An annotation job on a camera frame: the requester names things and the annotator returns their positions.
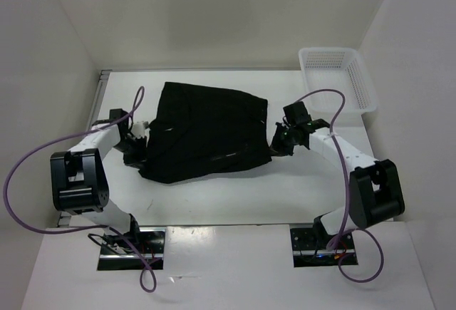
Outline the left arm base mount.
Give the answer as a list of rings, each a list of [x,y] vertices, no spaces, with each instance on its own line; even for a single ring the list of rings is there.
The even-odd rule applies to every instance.
[[[87,237],[100,247],[98,271],[141,270],[144,267],[139,256],[119,236],[89,233]],[[141,227],[136,237],[128,237],[154,270],[163,269],[165,238],[164,227]]]

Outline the black shorts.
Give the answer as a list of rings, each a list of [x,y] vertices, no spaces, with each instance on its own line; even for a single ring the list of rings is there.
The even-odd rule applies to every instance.
[[[243,91],[166,82],[141,177],[172,184],[271,162],[267,109],[266,99]]]

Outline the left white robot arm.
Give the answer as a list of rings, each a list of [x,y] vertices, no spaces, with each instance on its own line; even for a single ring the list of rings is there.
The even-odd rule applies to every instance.
[[[112,109],[109,118],[95,121],[77,145],[50,158],[53,206],[102,225],[110,241],[128,253],[141,247],[143,236],[134,216],[110,200],[103,159],[116,149],[126,166],[140,169],[148,127],[147,121],[131,123],[125,110]]]

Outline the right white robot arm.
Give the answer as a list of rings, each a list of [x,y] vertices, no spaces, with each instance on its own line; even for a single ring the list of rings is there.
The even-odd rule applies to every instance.
[[[333,132],[330,123],[312,119],[301,101],[284,107],[284,122],[276,124],[271,151],[275,156],[292,156],[298,145],[341,168],[347,181],[348,204],[313,221],[312,237],[318,247],[330,247],[340,232],[367,229],[404,213],[396,165],[361,152]]]

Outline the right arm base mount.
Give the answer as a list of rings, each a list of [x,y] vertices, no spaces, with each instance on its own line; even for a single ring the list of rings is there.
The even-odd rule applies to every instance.
[[[342,265],[358,265],[353,238],[345,235],[338,248],[328,251],[317,241],[311,224],[290,224],[291,248],[294,268],[332,267],[342,260]]]

